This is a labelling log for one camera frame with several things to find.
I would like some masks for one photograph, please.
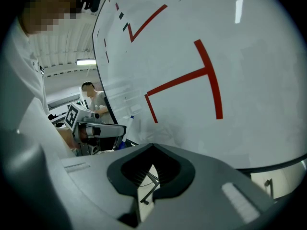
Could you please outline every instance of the red marking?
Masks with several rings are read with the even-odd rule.
[[[163,90],[166,90],[168,88],[174,87],[174,86],[176,86],[178,84],[181,84],[183,82],[187,82],[189,80],[192,80],[192,79],[204,76],[206,74],[208,74],[208,71],[206,70],[206,68],[198,69],[196,71],[193,71],[193,72],[190,72],[190,73],[188,73],[186,75],[183,75],[183,76],[181,76],[181,77],[179,77],[177,79],[171,80],[170,82],[162,84],[159,87],[156,87],[153,90],[148,91],[147,94],[148,94],[148,96],[156,94],[156,93],[158,93],[160,91],[163,91]]]
[[[139,28],[139,30],[134,35],[132,34],[132,30],[131,30],[130,24],[128,24],[128,31],[129,31],[129,35],[130,35],[130,41],[133,42],[136,39],[136,37],[140,34],[140,32],[148,25],[148,23],[150,21],[152,21],[160,12],[162,12],[162,10],[164,10],[166,8],[167,8],[167,5],[165,5],[165,4],[162,5],[161,8],[159,8],[156,12],[154,12],[152,14],[152,16],[150,16],[148,18],[148,20],[145,21],[145,23]]]
[[[209,82],[211,85],[212,89],[212,94],[213,94],[213,100],[214,100],[214,106],[215,106],[215,115],[216,119],[222,119],[223,118],[223,109],[222,109],[222,100],[221,100],[221,95],[220,95],[220,89],[219,85],[217,82],[217,78],[212,66],[212,63],[210,61],[209,55],[203,46],[201,40],[197,40],[194,42],[201,59],[205,65],[204,68],[198,69],[196,71],[190,72],[186,75],[183,75],[179,78],[176,78],[174,80],[171,80],[170,82],[167,82],[165,84],[160,85],[159,87],[154,88],[153,90],[150,90],[147,92],[148,96],[156,94],[158,92],[161,92],[163,90],[166,90],[168,88],[174,87],[178,84],[187,82],[189,80],[204,76],[208,74]]]
[[[148,95],[147,95],[147,94],[145,95],[145,99],[146,99],[146,101],[147,101],[147,104],[148,104],[149,110],[150,110],[150,112],[152,113],[152,116],[153,116],[154,122],[157,124],[157,123],[158,123],[158,120],[157,120],[157,118],[156,118],[156,116],[155,116],[155,114],[154,114],[154,110],[153,110],[152,104],[150,103],[150,100],[149,100],[149,98],[148,98]]]
[[[107,58],[107,62],[109,63],[109,57],[107,56],[107,52],[106,52],[106,58]]]
[[[217,78],[212,66],[212,63],[210,61],[209,55],[202,44],[201,40],[197,40],[194,42],[201,59],[205,65],[205,69],[207,69],[208,78],[210,81],[211,89],[212,89],[212,95],[214,100],[214,106],[215,106],[215,115],[216,119],[222,119],[223,118],[223,109],[222,109],[222,100],[221,100],[221,94],[219,89],[219,84],[217,82]]]

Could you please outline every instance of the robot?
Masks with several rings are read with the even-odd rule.
[[[112,150],[117,146],[119,137],[126,133],[125,126],[103,124],[99,114],[74,103],[70,105],[64,123],[72,131],[75,141],[79,144],[80,149],[77,150],[77,155],[83,156]],[[81,141],[80,132],[87,134],[86,141]],[[111,137],[116,138],[114,146],[103,148],[103,138]]]

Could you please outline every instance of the man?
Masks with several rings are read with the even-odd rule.
[[[42,73],[28,37],[49,29],[67,13],[81,11],[81,7],[81,0],[29,0],[11,25],[0,55],[1,71],[5,73],[13,70],[34,96],[24,113],[18,132],[40,143],[47,159],[55,159],[54,152],[60,158],[72,157],[73,153],[68,146],[74,148],[77,144],[69,129],[57,131],[47,118],[48,107]]]
[[[91,98],[89,109],[98,113],[104,123],[113,124],[111,115],[106,107],[104,100],[105,93],[103,91],[96,91],[95,86],[91,82],[82,84],[81,89],[87,93],[87,97]]]

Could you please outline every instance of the white shirt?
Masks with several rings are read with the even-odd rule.
[[[97,94],[94,98],[92,98],[89,109],[91,111],[100,110],[104,106],[106,106],[106,102],[104,100],[105,93],[103,91],[97,91]],[[113,124],[113,120],[109,112],[106,112],[101,115],[101,120],[107,124]]]
[[[73,157],[58,131],[52,125],[46,114],[49,109],[46,103],[46,94],[43,76],[37,58],[35,58],[29,43],[29,38],[23,32],[17,20],[11,25],[10,31],[2,47],[2,62],[9,64],[27,88],[34,94],[34,98],[26,108],[26,112],[19,125],[20,133],[33,138],[42,145],[47,163],[56,157]]]

